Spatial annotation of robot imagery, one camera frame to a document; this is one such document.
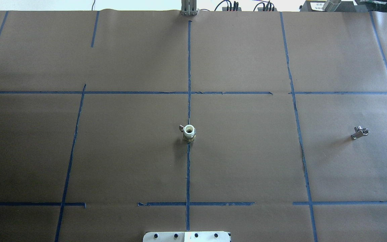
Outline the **aluminium frame post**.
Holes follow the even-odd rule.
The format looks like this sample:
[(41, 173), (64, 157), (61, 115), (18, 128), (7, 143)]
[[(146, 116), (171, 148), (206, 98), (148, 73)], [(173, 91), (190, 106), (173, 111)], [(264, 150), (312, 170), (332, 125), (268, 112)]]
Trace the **aluminium frame post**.
[(196, 16), (198, 14), (197, 0), (181, 0), (181, 15)]

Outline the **small metal pipe fitting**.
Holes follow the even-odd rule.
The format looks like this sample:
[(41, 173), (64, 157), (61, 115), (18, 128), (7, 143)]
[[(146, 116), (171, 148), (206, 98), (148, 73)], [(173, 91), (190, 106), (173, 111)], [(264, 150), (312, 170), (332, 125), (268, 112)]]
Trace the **small metal pipe fitting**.
[(354, 133), (351, 135), (352, 140), (359, 139), (364, 136), (368, 136), (370, 133), (368, 128), (363, 128), (361, 126), (354, 127)]

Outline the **white brass PPR valve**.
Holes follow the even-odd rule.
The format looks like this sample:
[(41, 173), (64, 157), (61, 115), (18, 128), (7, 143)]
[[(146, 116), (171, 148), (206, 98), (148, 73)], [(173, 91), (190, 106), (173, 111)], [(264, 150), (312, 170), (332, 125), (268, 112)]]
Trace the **white brass PPR valve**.
[(186, 125), (186, 126), (183, 126), (183, 125), (179, 125), (179, 130), (181, 131), (181, 133), (183, 134), (183, 139), (187, 142), (187, 143), (192, 143), (195, 138), (196, 138), (196, 129), (193, 125)]

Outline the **silver metal cylinder weight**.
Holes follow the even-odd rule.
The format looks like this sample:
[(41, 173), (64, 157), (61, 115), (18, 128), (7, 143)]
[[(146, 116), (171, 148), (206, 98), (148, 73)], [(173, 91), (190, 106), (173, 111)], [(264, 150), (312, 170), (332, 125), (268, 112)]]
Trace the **silver metal cylinder weight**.
[(334, 12), (341, 4), (341, 2), (342, 2), (341, 0), (326, 0), (324, 2), (322, 9), (325, 12)]

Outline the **black box under weight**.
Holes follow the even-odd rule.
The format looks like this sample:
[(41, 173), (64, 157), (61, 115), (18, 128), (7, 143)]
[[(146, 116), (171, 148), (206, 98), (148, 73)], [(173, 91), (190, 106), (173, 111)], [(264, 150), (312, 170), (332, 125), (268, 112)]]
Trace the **black box under weight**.
[(353, 1), (306, 0), (299, 12), (356, 12)]

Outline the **white pillar with base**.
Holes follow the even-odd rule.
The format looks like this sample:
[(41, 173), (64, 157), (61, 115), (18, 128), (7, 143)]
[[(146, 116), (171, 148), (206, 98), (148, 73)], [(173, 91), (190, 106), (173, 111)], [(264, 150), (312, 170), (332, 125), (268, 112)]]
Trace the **white pillar with base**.
[(147, 232), (143, 242), (231, 242), (226, 231)]

